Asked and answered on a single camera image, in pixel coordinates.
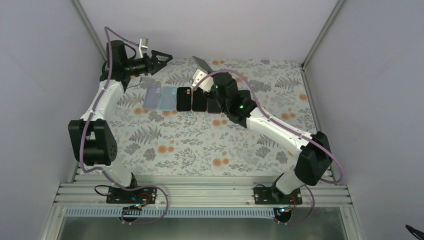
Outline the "light-blue phone case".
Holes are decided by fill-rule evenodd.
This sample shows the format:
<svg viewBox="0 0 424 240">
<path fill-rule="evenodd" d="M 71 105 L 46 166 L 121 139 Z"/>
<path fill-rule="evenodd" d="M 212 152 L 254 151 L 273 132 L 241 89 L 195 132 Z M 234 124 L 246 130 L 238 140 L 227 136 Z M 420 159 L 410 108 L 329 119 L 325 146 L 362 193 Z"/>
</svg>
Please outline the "light-blue phone case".
<svg viewBox="0 0 424 240">
<path fill-rule="evenodd" d="M 164 86 L 161 92 L 159 109 L 161 111 L 173 111 L 176 105 L 177 87 Z"/>
</svg>

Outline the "clear lilac phone case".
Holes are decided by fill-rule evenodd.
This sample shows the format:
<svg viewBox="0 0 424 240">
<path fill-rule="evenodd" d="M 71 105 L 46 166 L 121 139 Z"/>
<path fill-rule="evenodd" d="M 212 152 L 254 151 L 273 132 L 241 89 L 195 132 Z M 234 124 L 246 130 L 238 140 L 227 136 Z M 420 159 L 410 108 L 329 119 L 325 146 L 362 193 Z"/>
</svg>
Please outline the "clear lilac phone case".
<svg viewBox="0 0 424 240">
<path fill-rule="evenodd" d="M 146 89 L 143 100 L 143 108 L 147 110 L 155 110 L 158 107 L 159 98 L 161 95 L 160 85 L 151 85 Z"/>
</svg>

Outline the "black phone case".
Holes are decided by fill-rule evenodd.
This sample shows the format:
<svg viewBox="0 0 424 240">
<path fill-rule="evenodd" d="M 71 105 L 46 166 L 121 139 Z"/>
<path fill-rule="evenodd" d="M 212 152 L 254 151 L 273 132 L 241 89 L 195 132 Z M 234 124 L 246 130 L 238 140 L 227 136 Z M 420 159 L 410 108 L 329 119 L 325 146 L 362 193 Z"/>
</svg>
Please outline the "black phone case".
<svg viewBox="0 0 424 240">
<path fill-rule="evenodd" d="M 197 88 L 193 91 L 192 96 L 192 111 L 194 112 L 206 112 L 207 111 L 207 102 L 208 102 L 208 93 L 203 91 L 200 88 Z"/>
<path fill-rule="evenodd" d="M 190 87 L 178 87 L 176 91 L 176 110 L 188 112 L 192 109 L 192 89 Z"/>
</svg>

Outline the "purple smartphone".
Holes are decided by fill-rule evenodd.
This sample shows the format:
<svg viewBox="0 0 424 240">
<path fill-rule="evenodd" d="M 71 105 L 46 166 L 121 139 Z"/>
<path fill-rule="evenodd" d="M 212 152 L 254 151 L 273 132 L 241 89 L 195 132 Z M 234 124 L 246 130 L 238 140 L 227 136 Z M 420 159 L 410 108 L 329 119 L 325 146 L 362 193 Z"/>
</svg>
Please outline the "purple smartphone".
<svg viewBox="0 0 424 240">
<path fill-rule="evenodd" d="M 207 112 L 210 114 L 220 114 L 222 112 L 215 99 L 207 98 Z"/>
</svg>

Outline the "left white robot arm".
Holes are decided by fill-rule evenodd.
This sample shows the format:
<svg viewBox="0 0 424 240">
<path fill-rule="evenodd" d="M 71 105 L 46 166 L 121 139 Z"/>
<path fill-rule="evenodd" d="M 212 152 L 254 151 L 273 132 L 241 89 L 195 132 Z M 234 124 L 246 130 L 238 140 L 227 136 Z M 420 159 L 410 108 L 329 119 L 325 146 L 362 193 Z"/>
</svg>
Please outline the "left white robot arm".
<svg viewBox="0 0 424 240">
<path fill-rule="evenodd" d="M 173 56 L 157 50 L 147 54 L 145 45 L 132 48 L 122 40 L 106 43 L 108 59 L 102 66 L 98 91 L 88 110 L 68 124 L 72 150 L 79 168 L 85 174 L 99 172 L 114 188 L 120 188 L 119 196 L 131 203 L 139 197 L 139 188 L 132 172 L 117 159 L 118 144 L 108 124 L 120 98 L 126 92 L 132 76 L 154 75 L 167 66 Z M 129 57 L 127 49 L 134 53 Z"/>
</svg>

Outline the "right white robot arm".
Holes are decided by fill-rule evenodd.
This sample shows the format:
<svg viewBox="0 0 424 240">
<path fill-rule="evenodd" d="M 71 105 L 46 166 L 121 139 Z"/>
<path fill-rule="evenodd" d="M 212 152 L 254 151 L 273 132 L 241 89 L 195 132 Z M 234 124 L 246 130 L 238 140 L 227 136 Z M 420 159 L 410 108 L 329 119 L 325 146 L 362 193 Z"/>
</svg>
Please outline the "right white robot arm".
<svg viewBox="0 0 424 240">
<path fill-rule="evenodd" d="M 243 97 L 228 72 L 206 79 L 210 93 L 222 112 L 235 124 L 254 130 L 289 150 L 297 158 L 294 169 L 282 173 L 271 186 L 271 198 L 278 204 L 303 185 L 315 186 L 333 163 L 327 136 L 301 131 L 263 110 L 250 97 Z"/>
</svg>

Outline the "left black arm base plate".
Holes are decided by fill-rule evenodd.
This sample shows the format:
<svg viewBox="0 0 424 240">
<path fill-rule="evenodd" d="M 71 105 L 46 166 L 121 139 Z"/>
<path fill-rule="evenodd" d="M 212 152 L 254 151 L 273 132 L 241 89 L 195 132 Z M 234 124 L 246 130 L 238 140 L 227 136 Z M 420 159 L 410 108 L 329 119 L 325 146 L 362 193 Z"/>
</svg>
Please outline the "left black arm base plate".
<svg viewBox="0 0 424 240">
<path fill-rule="evenodd" d="M 135 191 L 126 191 L 121 188 L 110 187 L 106 195 L 107 204 L 155 204 L 157 188 L 145 187 Z"/>
</svg>

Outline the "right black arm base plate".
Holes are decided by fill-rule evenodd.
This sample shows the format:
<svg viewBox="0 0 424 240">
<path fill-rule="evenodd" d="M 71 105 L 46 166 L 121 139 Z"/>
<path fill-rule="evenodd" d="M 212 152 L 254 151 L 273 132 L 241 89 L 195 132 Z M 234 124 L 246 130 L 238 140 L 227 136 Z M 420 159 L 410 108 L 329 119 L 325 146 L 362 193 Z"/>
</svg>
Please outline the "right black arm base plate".
<svg viewBox="0 0 424 240">
<path fill-rule="evenodd" d="M 275 186 L 257 184 L 253 188 L 253 198 L 256 205 L 301 205 L 302 194 L 299 188 L 289 194 L 284 194 Z"/>
</svg>

